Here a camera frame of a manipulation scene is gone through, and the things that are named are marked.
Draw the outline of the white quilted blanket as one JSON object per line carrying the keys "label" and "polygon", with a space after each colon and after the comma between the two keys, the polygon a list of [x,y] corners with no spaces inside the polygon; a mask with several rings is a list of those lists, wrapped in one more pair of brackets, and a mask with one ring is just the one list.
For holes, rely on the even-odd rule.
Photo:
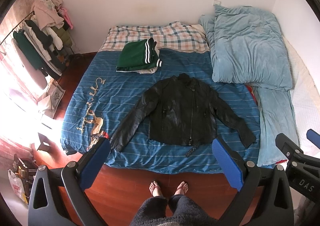
{"label": "white quilted blanket", "polygon": [[287,49],[293,88],[290,90],[295,111],[299,146],[305,154],[319,157],[319,148],[307,139],[309,129],[319,133],[319,93],[306,65],[287,39]]}

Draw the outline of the light blue folded comforter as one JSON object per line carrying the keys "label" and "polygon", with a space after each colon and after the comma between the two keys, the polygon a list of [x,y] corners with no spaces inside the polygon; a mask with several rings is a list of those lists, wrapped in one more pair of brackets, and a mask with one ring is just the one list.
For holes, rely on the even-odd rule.
{"label": "light blue folded comforter", "polygon": [[299,143],[287,48],[274,14],[252,6],[215,5],[202,15],[213,67],[214,82],[251,86],[260,113],[260,150],[257,164],[268,166],[285,160],[275,139],[285,134]]}

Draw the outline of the person's left foot in sandal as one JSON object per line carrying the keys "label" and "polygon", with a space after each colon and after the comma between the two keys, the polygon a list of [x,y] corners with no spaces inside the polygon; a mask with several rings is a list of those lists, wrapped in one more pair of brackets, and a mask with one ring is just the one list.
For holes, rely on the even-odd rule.
{"label": "person's left foot in sandal", "polygon": [[149,185],[149,191],[152,197],[164,197],[159,183],[154,180]]}

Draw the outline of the white wall socket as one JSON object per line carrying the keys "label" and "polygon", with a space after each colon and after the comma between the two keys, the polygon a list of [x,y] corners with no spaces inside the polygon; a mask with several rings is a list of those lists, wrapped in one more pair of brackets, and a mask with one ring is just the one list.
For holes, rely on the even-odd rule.
{"label": "white wall socket", "polygon": [[221,4],[221,1],[218,1],[218,0],[214,0],[213,2],[213,5],[220,5]]}

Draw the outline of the small dark stool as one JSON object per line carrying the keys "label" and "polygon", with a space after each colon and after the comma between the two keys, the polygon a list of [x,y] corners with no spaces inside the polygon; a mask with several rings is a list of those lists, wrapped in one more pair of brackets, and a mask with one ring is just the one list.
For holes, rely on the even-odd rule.
{"label": "small dark stool", "polygon": [[38,133],[39,143],[35,146],[37,151],[44,151],[47,153],[54,153],[56,151],[56,144],[50,140],[47,136]]}

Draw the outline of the person's right foot in sandal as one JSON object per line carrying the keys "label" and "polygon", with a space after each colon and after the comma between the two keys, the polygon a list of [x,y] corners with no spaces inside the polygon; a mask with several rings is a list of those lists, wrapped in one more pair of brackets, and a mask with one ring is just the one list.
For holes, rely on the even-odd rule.
{"label": "person's right foot in sandal", "polygon": [[187,182],[182,181],[180,185],[177,187],[174,195],[185,195],[189,190],[189,185]]}

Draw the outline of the white plastic shopping bag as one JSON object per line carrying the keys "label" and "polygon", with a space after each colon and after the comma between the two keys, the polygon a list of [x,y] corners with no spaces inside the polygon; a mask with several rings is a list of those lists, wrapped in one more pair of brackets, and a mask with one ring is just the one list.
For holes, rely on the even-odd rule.
{"label": "white plastic shopping bag", "polygon": [[12,170],[8,170],[8,179],[15,193],[25,204],[28,204],[22,180]]}

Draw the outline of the folded green striped garment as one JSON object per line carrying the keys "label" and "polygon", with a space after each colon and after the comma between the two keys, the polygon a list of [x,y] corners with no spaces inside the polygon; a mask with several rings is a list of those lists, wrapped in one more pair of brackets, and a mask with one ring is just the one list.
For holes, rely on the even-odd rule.
{"label": "folded green striped garment", "polygon": [[120,53],[117,72],[130,73],[141,69],[162,67],[157,42],[153,38],[127,43]]}

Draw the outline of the black leather jacket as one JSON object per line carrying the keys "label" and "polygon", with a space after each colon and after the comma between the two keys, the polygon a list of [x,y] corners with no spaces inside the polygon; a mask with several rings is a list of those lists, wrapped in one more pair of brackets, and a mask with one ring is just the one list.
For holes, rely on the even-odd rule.
{"label": "black leather jacket", "polygon": [[142,94],[112,134],[112,149],[123,151],[145,118],[149,119],[151,140],[189,146],[187,157],[217,138],[217,120],[236,130],[244,147],[256,140],[244,119],[217,91],[185,73],[160,80]]}

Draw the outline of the clothes rack with hanging clothes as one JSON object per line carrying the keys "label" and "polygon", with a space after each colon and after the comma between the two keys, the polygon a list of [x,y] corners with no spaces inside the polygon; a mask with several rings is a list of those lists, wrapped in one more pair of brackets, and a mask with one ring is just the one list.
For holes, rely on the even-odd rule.
{"label": "clothes rack with hanging clothes", "polygon": [[74,54],[74,28],[63,0],[35,0],[21,21],[6,33],[3,46],[11,38],[22,66],[39,85],[46,76],[57,80]]}

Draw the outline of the person's foot in sandal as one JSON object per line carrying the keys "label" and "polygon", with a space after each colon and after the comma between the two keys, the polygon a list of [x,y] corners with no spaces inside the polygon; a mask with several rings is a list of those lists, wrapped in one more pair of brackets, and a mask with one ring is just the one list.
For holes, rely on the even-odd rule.
{"label": "person's foot in sandal", "polygon": [[152,197],[164,197],[159,183],[154,180],[149,185],[149,191]]}
{"label": "person's foot in sandal", "polygon": [[189,190],[189,185],[187,182],[182,181],[180,185],[177,187],[174,195],[185,195]]}

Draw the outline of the folded white fleece garment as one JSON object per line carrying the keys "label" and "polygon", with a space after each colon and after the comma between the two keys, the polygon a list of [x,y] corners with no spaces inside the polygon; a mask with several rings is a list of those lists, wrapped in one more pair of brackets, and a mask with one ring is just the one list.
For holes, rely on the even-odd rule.
{"label": "folded white fleece garment", "polygon": [[139,74],[153,74],[157,71],[158,67],[153,67],[151,69],[141,69],[137,70],[136,72]]}

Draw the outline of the plaid bed sheet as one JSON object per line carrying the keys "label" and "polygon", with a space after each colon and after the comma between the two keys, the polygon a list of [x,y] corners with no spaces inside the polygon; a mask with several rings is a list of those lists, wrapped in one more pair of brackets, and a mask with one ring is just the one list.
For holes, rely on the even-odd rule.
{"label": "plaid bed sheet", "polygon": [[100,51],[120,51],[129,42],[153,38],[157,48],[173,49],[184,53],[205,53],[209,45],[200,24],[184,24],[180,21],[164,26],[114,26],[108,31]]}

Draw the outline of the printed tote bag on floor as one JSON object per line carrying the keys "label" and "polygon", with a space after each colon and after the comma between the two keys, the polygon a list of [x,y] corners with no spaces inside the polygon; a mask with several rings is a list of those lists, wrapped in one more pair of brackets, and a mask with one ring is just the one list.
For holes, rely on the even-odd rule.
{"label": "printed tote bag on floor", "polygon": [[52,81],[37,102],[39,113],[53,119],[64,95],[65,90],[57,81]]}

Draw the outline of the pink floral curtain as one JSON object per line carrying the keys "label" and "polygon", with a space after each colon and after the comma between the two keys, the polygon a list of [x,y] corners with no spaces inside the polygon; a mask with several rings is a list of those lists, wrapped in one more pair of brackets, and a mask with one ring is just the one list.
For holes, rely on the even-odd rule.
{"label": "pink floral curtain", "polygon": [[35,0],[15,0],[1,22],[1,41],[12,31],[29,13]]}

